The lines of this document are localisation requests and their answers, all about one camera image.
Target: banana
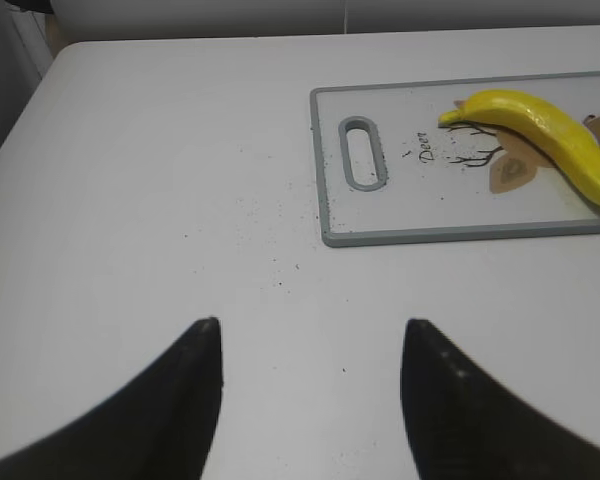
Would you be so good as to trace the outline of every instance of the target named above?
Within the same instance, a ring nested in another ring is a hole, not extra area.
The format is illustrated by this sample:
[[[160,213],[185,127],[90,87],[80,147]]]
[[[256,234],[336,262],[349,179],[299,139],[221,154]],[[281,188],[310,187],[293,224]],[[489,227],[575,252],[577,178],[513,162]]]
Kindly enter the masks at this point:
[[[458,122],[495,125],[519,133],[600,206],[600,147],[584,126],[546,100],[513,90],[485,90],[438,119],[440,127]]]

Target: deer illustration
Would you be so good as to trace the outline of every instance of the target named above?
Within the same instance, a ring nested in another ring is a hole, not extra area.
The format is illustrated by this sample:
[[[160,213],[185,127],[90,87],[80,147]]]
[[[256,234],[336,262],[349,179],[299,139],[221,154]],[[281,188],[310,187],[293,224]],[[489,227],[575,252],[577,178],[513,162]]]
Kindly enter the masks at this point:
[[[594,135],[600,145],[600,117],[589,115],[584,125]],[[469,168],[485,167],[489,164],[489,190],[491,193],[505,193],[520,188],[532,181],[539,168],[556,168],[555,164],[535,145],[515,132],[484,127],[476,124],[458,124],[448,127],[449,132],[471,129],[471,135],[488,135],[494,137],[498,146],[492,150],[478,150],[478,157],[456,157],[449,163],[460,164]]]

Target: cutting board handle hole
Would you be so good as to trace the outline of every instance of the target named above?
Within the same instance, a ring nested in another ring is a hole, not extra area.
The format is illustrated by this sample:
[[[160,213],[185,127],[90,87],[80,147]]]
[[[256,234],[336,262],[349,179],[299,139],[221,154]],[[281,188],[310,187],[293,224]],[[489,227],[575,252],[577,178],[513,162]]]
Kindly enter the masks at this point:
[[[387,168],[378,127],[365,117],[349,117],[340,123],[340,148],[347,183],[371,192],[387,183]]]

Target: cutting board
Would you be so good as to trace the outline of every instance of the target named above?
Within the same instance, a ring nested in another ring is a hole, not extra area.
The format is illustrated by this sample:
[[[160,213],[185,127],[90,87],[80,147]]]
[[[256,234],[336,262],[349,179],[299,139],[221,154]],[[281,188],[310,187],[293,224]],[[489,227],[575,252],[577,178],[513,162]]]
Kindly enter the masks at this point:
[[[492,88],[539,96],[578,121],[600,116],[600,72],[311,92],[324,242],[346,247],[600,233],[600,209],[552,162],[531,161],[511,147],[501,137],[506,132],[438,128],[438,116],[454,102]]]

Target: table surface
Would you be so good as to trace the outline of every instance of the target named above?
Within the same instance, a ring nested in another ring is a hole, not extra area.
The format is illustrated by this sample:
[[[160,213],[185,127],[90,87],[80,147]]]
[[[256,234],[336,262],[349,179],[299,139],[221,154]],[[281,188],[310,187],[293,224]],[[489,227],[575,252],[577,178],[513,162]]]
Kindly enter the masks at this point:
[[[205,480],[415,480],[409,317],[600,445],[600,236],[328,248],[309,129],[316,87],[586,70],[600,27],[68,48],[0,151],[0,456],[210,314]]]

